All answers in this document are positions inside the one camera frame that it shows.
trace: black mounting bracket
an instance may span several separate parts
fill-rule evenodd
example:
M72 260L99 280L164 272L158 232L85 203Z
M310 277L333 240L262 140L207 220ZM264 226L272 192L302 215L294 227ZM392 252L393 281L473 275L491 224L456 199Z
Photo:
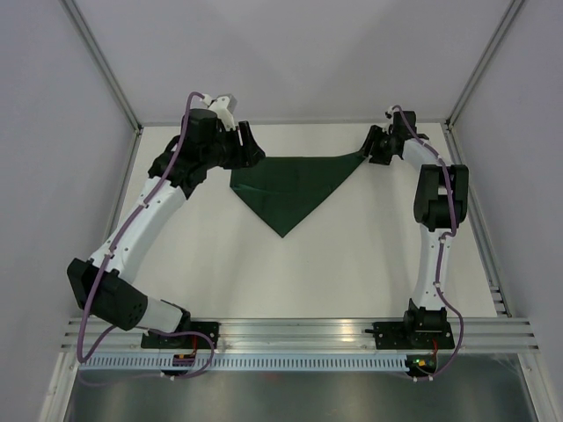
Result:
M80 309L84 309L98 271L91 260L84 262L77 258L67 268ZM104 272L90 312L111 325L129 331L143 318L147 302L147 296L121 279L118 272Z
M411 129L416 132L416 114L414 112L403 113ZM395 112L392 118L388 132L378 125L369 128L368 137L362 145L361 152L364 156L371 156L370 163L389 165L393 156L402 158L405 141L413 137L399 112ZM424 134L417 135L421 139L428 139Z
M189 321L189 324L180 324L177 332L195 331L208 336L213 343L214 349L217 348L219 339L219 323L213 321ZM198 350L209 350L209 344L201 337L182 336L165 337L159 336L154 332L143 334L141 340L142 349L194 349L194 341Z
M467 197L469 194L469 170L465 165L452 164L448 167L450 185L454 201L456 225L467 216ZM440 194L445 187L442 167L424 164L420 167L419 183L414 196L414 220L430 231L451 228L450 204L448 196Z
M186 199L197 185L203 183L208 170L217 166L227 170L253 167L266 157L254 140L247 121L240 121L238 130L226 131L215 112L194 108L187 116L187 125L186 139L167 176L171 186L180 186ZM149 178L163 176L178 143L179 135L168 142L165 152L149 168Z
M373 334L377 350L432 350L433 340L441 350L456 346L446 309L417 308L412 299L403 321L373 323L365 332Z

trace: gray wall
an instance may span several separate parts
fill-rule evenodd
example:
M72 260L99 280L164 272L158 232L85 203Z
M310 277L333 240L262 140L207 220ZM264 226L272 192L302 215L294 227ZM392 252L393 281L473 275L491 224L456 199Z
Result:
M135 112L177 125L186 91L240 120L445 118L510 0L77 0Z
M563 398L563 2L527 2L457 124L517 315Z
M0 419L32 421L132 131L57 1L0 2L0 40Z

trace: perforated metal strip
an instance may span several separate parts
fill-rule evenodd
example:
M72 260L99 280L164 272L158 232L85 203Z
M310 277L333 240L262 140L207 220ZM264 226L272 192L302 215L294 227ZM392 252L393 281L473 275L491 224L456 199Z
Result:
M82 369L173 370L171 353L96 353ZM205 365L198 353L191 370ZM216 354L209 370L219 371L357 371L405 372L404 354Z
M493 298L496 315L498 317L507 317L508 312L506 305L504 304L504 298L502 297L501 288L498 286L491 286L491 297Z

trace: dark green fabric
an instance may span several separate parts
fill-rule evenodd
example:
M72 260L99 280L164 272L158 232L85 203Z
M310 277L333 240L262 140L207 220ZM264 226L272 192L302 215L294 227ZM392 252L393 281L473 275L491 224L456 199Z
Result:
M269 156L249 169L233 170L230 188L284 237L363 160L361 151L327 157Z

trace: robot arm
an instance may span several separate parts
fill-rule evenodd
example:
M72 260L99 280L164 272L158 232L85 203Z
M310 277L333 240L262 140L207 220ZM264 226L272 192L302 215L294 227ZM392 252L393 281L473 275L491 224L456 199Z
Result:
M133 287L139 266L172 214L205 180L207 170L250 167L265 156L248 122L240 122L237 130L232 117L236 100L231 95L205 96L203 102L207 109L193 109L184 116L188 119L186 139L170 171L166 169L179 147L179 136L155 159L136 204L114 233L86 262L75 258L68 267L70 284L83 309L99 269L110 257L91 313L125 331L137 326L162 332L189 330L189 312ZM153 192L161 178L164 182ZM116 237L119 241L110 250Z
M414 219L420 224L419 274L403 322L374 324L370 332L377 335L376 344L383 349L424 349L433 340L438 341L440 348L453 348L446 307L437 291L437 287L445 291L453 240L452 236L446 236L452 227L442 168L445 160L429 146L425 135L413 138L408 127L416 132L416 115L403 113L404 119L400 112L394 113L387 128L372 126L362 149L364 154L371 155L371 163L389 165L397 155L419 172L413 206ZM467 214L469 172L464 165L445 165L457 229Z

